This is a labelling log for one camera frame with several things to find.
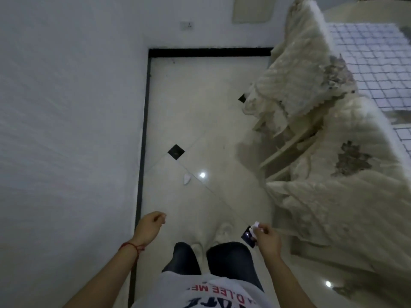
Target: pants leg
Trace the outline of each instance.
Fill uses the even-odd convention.
[[[172,271],[183,275],[201,275],[196,255],[192,248],[184,242],[178,242],[174,246],[173,258],[164,267],[163,271]]]
[[[207,251],[207,260],[211,274],[246,281],[264,291],[251,253],[244,244],[228,242],[213,246]]]

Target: wall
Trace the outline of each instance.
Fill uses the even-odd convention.
[[[326,10],[354,0],[316,1]],[[141,6],[150,47],[257,47],[282,41],[292,2],[277,0],[267,23],[240,25],[231,23],[234,0],[142,0]],[[180,21],[193,21],[193,30],[180,31]]]
[[[61,307],[130,238],[147,69],[135,9],[0,1],[1,307]]]

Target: tiled floor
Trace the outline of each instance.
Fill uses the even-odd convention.
[[[160,210],[167,222],[138,262],[137,297],[169,262],[175,243],[200,243],[205,253],[223,222],[234,226],[233,241],[255,221],[271,222],[275,212],[259,164],[275,147],[252,131],[256,119],[242,113],[238,100],[267,63],[268,57],[152,60],[142,214]],[[184,151],[180,157],[168,154],[175,145]],[[187,185],[185,174],[192,176]],[[285,261],[315,303],[351,307],[325,286],[339,274],[297,264],[288,251]],[[276,301],[258,248],[252,254],[265,292]],[[206,262],[201,267],[208,269]]]

